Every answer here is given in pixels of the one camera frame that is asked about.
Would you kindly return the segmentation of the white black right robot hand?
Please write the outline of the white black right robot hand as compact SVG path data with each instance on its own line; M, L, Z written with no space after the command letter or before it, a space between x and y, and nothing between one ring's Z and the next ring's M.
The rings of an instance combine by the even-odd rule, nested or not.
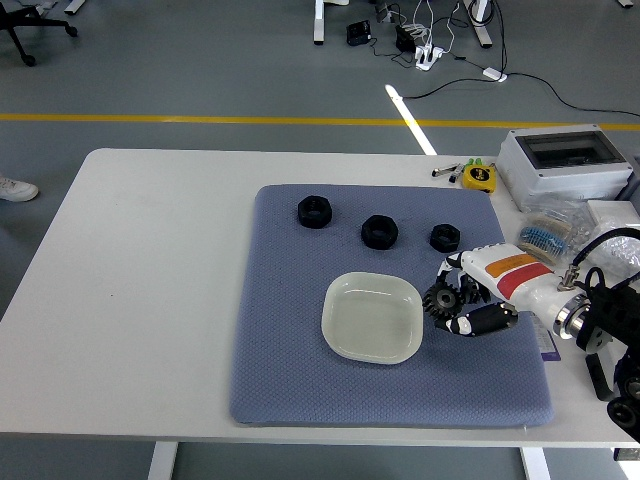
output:
M423 296L436 327L477 337L514 326L534 314L562 338L578 335L571 322L588 309L586 295L565 287L550 268L517 246L499 243L452 254Z

